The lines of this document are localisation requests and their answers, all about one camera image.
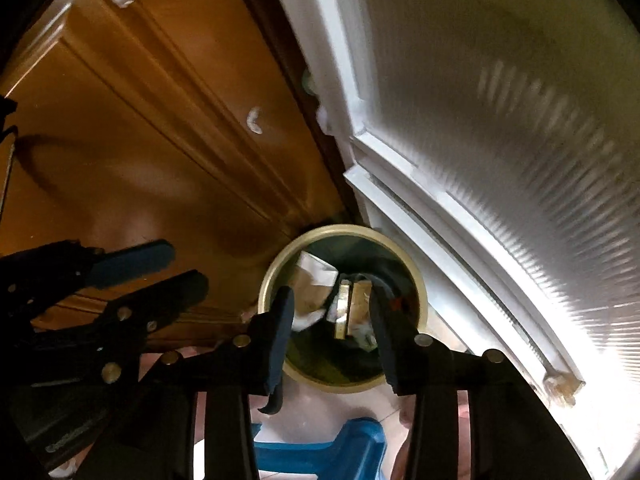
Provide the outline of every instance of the trash can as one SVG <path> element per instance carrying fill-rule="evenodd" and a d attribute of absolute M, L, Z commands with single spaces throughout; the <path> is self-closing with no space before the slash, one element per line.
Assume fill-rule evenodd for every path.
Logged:
<path fill-rule="evenodd" d="M 338 272 L 374 276 L 396 298 L 402 298 L 406 315 L 424 332 L 427 293 L 414 262 L 385 235 L 350 224 L 314 229 L 280 251 L 262 281 L 258 313 L 268 310 L 278 288 L 287 285 L 301 251 L 326 261 Z M 362 392 L 385 382 L 378 350 L 348 348 L 322 327 L 291 334 L 284 373 L 321 390 L 342 394 Z"/>

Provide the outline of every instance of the blue plastic stool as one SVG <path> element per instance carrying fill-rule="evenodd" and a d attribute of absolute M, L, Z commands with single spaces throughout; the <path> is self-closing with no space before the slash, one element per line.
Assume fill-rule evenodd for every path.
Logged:
<path fill-rule="evenodd" d="M 380 471 L 386 451 L 385 433 L 372 418 L 348 420 L 333 442 L 254 442 L 254 448 L 262 471 L 315 474 L 318 480 L 385 480 Z"/>

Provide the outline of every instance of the screw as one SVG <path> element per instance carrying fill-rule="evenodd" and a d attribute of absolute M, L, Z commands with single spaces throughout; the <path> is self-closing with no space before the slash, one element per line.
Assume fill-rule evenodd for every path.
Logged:
<path fill-rule="evenodd" d="M 113 384 L 120 378 L 122 368 L 117 363 L 107 363 L 102 368 L 102 380 L 107 384 Z"/>
<path fill-rule="evenodd" d="M 251 343 L 251 338 L 247 334 L 238 334 L 234 339 L 234 345 L 238 348 L 244 348 L 245 346 L 249 346 Z"/>
<path fill-rule="evenodd" d="M 180 354 L 178 354 L 178 352 L 176 352 L 175 350 L 165 352 L 160 356 L 160 362 L 163 365 L 167 366 L 176 364 L 178 362 L 178 359 L 180 359 Z"/>
<path fill-rule="evenodd" d="M 499 364 L 504 361 L 504 354 L 495 348 L 489 348 L 484 356 L 489 359 L 490 362 Z"/>
<path fill-rule="evenodd" d="M 418 346 L 427 347 L 431 346 L 431 343 L 433 343 L 433 337 L 428 334 L 418 334 L 414 337 L 414 341 Z"/>
<path fill-rule="evenodd" d="M 118 319 L 120 321 L 124 321 L 126 319 L 129 319 L 131 317 L 131 314 L 133 314 L 133 312 L 131 311 L 131 309 L 128 306 L 121 306 L 118 309 Z"/>

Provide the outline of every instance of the wooden surface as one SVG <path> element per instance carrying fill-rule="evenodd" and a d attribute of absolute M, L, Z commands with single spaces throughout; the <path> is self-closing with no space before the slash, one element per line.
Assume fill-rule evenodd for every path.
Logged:
<path fill-rule="evenodd" d="M 335 139 L 326 135 L 316 121 L 316 110 L 319 102 L 314 95 L 308 94 L 302 86 L 303 74 L 306 71 L 305 58 L 302 56 L 298 40 L 291 28 L 287 15 L 279 0 L 244 0 L 262 35 L 271 49 L 273 57 L 280 65 L 289 89 L 298 103 L 316 145 L 322 154 L 322 160 L 329 170 L 334 185 L 340 194 L 350 221 L 362 223 L 358 203 L 351 186 L 342 174 L 344 163 Z"/>
<path fill-rule="evenodd" d="M 285 244 L 344 214 L 242 0 L 56 0 L 0 92 L 18 101 L 8 124 L 20 129 L 0 253 L 64 238 L 108 251 L 165 238 L 177 250 L 165 272 L 82 291 L 39 320 L 45 328 L 196 268 L 207 299 L 156 337 L 214 340 L 251 309 Z M 246 126 L 254 107 L 261 135 Z"/>

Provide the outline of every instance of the black clamp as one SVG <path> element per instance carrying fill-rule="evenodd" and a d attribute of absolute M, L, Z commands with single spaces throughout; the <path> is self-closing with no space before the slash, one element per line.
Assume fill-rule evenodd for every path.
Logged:
<path fill-rule="evenodd" d="M 164 354 L 98 438 L 77 480 L 190 479 L 197 392 L 207 393 L 207 480 L 257 479 L 248 395 L 269 395 L 280 383 L 293 312 L 293 293 L 283 287 L 245 334 L 186 359 Z"/>
<path fill-rule="evenodd" d="M 0 432 L 15 433 L 15 424 L 32 468 L 51 470 L 97 437 L 138 382 L 148 335 L 203 300 L 207 279 L 191 270 L 155 283 L 110 301 L 84 326 L 36 332 L 31 320 L 86 286 L 161 270 L 174 253 L 164 240 L 108 254 L 65 241 L 0 258 L 0 386 L 8 412 Z"/>
<path fill-rule="evenodd" d="M 420 334 L 400 312 L 370 295 L 370 316 L 386 380 L 416 395 L 406 480 L 458 478 L 457 391 L 468 391 L 473 480 L 588 480 L 562 429 L 498 350 L 478 357 Z"/>

